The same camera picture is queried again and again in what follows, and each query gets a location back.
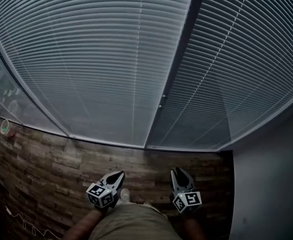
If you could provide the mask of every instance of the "window blind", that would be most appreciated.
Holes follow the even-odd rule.
[[[214,151],[293,103],[293,0],[203,0],[149,147]]]
[[[0,0],[11,70],[71,136],[142,147],[190,0]]]
[[[12,79],[0,58],[0,117],[63,135],[48,118],[37,109]]]

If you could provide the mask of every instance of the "shoe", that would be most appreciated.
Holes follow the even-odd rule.
[[[120,198],[122,201],[130,202],[130,191],[127,188],[121,190]]]

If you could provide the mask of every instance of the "cable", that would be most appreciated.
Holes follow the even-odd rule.
[[[218,239],[221,239],[221,238],[227,237],[227,236],[229,236],[229,235],[230,235],[230,234],[226,234],[226,235],[220,236],[220,237],[218,237],[218,238],[215,239],[215,240],[218,240]]]
[[[58,238],[55,234],[53,234],[53,233],[52,233],[50,230],[48,230],[48,229],[47,229],[46,231],[44,231],[44,234],[42,234],[41,231],[38,230],[33,224],[31,224],[30,222],[27,222],[26,220],[24,220],[20,214],[13,215],[12,212],[9,210],[9,208],[8,208],[7,206],[5,206],[5,209],[6,209],[7,213],[10,214],[12,217],[20,216],[20,218],[21,218],[22,221],[23,221],[23,228],[24,228],[25,230],[27,230],[27,223],[28,223],[29,225],[31,225],[31,226],[32,226],[32,234],[33,234],[34,236],[37,236],[37,231],[38,231],[43,237],[46,235],[46,232],[50,232],[50,233],[51,233],[54,237],[56,237],[57,239],[61,239],[61,238]]]

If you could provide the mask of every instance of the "white wall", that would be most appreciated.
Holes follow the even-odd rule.
[[[233,150],[230,240],[293,240],[293,114]]]

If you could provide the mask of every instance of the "floor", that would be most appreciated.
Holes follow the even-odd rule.
[[[19,217],[41,232],[62,237],[91,208],[85,191],[104,174],[125,171],[123,186],[136,203],[150,201],[179,234],[178,212],[170,203],[170,170],[181,167],[201,192],[198,212],[204,231],[215,240],[230,233],[234,170],[232,153],[145,151],[77,141],[14,124],[15,136],[0,133],[0,240],[43,239],[23,228]],[[55,239],[49,233],[45,239]]]

